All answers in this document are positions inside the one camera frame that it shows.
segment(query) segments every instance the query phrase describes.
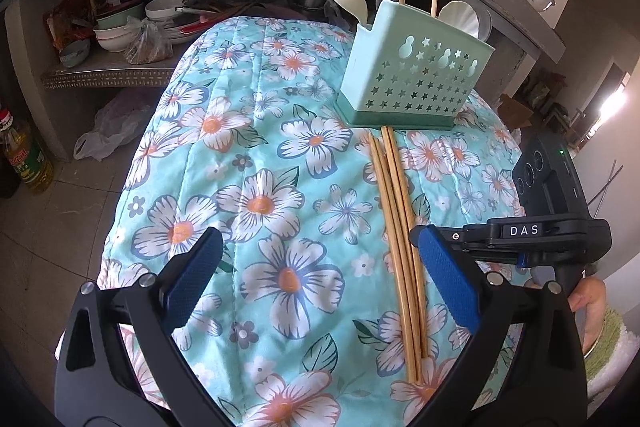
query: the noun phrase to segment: green plastic basket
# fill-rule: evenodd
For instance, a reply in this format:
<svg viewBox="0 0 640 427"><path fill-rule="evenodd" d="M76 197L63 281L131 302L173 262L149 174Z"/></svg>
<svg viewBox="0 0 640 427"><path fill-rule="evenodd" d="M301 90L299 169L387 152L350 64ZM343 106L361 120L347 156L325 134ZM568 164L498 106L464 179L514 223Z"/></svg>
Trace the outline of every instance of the green plastic basket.
<svg viewBox="0 0 640 427"><path fill-rule="evenodd" d="M451 129L494 49L427 12L383 0L358 25L336 109L351 126Z"/></svg>

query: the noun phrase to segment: blue gripper pad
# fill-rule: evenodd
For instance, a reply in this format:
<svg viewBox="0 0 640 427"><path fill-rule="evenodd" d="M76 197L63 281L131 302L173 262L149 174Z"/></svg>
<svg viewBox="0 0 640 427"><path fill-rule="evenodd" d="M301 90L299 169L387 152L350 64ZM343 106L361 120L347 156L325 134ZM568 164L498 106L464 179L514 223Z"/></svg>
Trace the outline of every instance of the blue gripper pad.
<svg viewBox="0 0 640 427"><path fill-rule="evenodd" d="M418 239L418 252L456 324L474 335L480 325L478 293L440 242L433 225L425 227Z"/></svg>
<svg viewBox="0 0 640 427"><path fill-rule="evenodd" d="M187 262L164 296L162 325L168 332L183 327L222 259L222 234L209 227L193 245Z"/></svg>

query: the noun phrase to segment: tile floor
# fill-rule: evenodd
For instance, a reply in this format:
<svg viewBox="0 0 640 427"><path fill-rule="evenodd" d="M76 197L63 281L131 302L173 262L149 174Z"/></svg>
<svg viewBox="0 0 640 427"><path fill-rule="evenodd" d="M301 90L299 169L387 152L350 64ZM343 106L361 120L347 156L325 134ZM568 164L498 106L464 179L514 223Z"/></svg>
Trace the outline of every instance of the tile floor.
<svg viewBox="0 0 640 427"><path fill-rule="evenodd" d="M0 200L0 342L53 410L56 349L80 285L95 280L104 239L138 140L102 162L56 165L40 195Z"/></svg>

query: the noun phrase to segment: screw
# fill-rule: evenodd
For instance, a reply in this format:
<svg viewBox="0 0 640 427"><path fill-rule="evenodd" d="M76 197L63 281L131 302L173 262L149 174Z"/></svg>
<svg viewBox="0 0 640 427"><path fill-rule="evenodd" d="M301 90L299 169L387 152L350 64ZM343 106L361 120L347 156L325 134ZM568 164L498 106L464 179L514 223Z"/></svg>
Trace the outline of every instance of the screw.
<svg viewBox="0 0 640 427"><path fill-rule="evenodd" d="M504 277L498 272L489 272L486 279L491 286L500 286L504 282Z"/></svg>
<svg viewBox="0 0 640 427"><path fill-rule="evenodd" d="M89 295L92 291L94 291L95 283L91 281L87 281L82 286L80 286L80 293L82 295Z"/></svg>
<svg viewBox="0 0 640 427"><path fill-rule="evenodd" d="M149 288L149 286L153 286L156 282L156 274L154 273L145 273L143 276L138 279L138 284L143 288Z"/></svg>
<svg viewBox="0 0 640 427"><path fill-rule="evenodd" d="M555 295L558 295L562 291L562 286L556 281L551 281L548 285L549 291Z"/></svg>

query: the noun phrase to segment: turquoise floral tablecloth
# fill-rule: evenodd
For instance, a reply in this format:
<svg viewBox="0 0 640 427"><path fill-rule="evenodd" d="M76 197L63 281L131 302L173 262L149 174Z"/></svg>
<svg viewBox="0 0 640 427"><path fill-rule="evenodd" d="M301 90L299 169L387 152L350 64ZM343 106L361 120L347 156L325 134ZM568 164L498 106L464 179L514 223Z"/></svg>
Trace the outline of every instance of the turquoise floral tablecloth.
<svg viewBox="0 0 640 427"><path fill-rule="evenodd" d="M369 131L332 105L351 42L327 24L244 17L201 36L140 140L106 240L101 288L158 273L207 227L223 233L223 262L174 339L236 425L406 424L468 338L427 275L430 356L424 383L405 381ZM396 139L419 223L523 214L511 180L520 152L475 92L452 131ZM134 333L123 334L146 395L164 405ZM517 335L480 403L497 393Z"/></svg>

